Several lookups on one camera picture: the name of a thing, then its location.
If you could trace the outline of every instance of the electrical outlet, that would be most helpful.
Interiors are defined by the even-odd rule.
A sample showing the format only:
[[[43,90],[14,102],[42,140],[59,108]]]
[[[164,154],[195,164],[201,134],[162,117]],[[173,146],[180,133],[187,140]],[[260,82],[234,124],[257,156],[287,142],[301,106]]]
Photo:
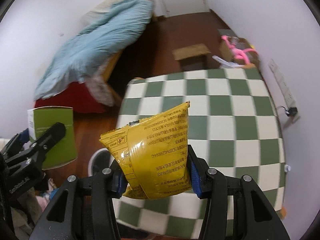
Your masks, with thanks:
[[[268,66],[273,73],[278,69],[278,65],[274,62],[273,59],[269,61]]]
[[[297,102],[293,98],[293,95],[288,87],[288,84],[284,80],[284,76],[281,73],[278,65],[274,62],[273,59],[271,59],[268,63],[268,66],[270,67],[271,71],[273,72],[273,75],[275,76],[275,79],[279,85],[279,88],[280,88],[281,93],[284,97],[284,101],[286,103],[287,109],[289,109],[290,107],[297,107]],[[290,118],[292,119],[292,123],[296,122],[300,118],[299,110],[298,110],[298,113],[294,117],[290,117]]]

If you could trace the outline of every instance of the green box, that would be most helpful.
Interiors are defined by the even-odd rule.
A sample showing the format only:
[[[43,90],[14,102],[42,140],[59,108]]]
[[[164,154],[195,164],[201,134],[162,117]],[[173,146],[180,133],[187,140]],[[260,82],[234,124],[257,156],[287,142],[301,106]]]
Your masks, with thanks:
[[[30,141],[34,142],[57,122],[66,127],[66,135],[46,154],[42,169],[64,166],[77,158],[75,135],[73,131],[73,109],[62,106],[44,106],[28,110],[28,129]]]

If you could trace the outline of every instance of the yellow snack bag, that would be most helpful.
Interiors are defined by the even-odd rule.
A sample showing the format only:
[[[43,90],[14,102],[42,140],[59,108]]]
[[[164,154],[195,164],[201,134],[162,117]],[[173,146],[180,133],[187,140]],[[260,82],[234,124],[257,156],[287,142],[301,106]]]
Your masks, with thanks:
[[[191,189],[187,170],[189,103],[101,135],[100,141],[130,184],[124,196],[156,199]]]

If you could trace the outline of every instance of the checkered rug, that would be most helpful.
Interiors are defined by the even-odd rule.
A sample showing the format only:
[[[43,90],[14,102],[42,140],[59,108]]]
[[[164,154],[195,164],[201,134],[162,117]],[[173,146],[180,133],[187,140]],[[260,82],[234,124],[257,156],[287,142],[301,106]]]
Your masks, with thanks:
[[[226,176],[250,175],[276,211],[284,195],[284,149],[276,111],[257,69],[211,69],[132,80],[117,127],[190,101],[188,144]],[[157,200],[114,200],[118,221],[133,228],[198,238],[206,200],[185,192]],[[227,235],[233,201],[228,201]]]

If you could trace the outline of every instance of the cardboard box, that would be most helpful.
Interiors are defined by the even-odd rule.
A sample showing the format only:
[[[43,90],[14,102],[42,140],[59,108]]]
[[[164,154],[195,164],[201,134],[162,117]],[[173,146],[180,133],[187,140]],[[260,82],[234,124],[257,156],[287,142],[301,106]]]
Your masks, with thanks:
[[[245,48],[249,49],[251,48],[249,42],[245,38],[239,38],[239,42],[243,42],[245,44]],[[240,65],[245,65],[244,60],[242,59],[234,59],[233,58],[233,53],[227,46],[226,42],[224,40],[221,41],[220,48],[221,52],[221,58],[228,61],[228,62],[236,62]],[[249,52],[249,54],[252,56],[251,63],[255,64],[255,66],[260,69],[260,60],[259,56],[255,52]]]
[[[66,135],[46,154],[42,169],[64,166],[77,158],[73,131],[73,109],[62,106],[44,106],[28,110],[30,141],[34,142],[57,122],[66,127]]]
[[[209,49],[203,43],[172,51],[174,59],[179,61],[183,71],[207,68],[207,54]]]

